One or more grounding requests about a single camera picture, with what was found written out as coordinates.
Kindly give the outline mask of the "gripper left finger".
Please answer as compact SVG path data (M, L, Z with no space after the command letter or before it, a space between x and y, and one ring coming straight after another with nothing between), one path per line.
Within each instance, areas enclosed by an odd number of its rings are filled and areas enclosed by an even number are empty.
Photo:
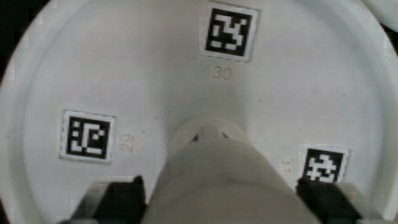
M91 185L71 217L59 224L141 224L146 212L144 178Z

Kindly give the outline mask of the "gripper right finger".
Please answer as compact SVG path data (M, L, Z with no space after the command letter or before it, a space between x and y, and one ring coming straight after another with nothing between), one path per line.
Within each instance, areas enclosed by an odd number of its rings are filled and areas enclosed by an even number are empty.
M301 178L295 192L322 224L359 224L381 218L352 183L325 183Z

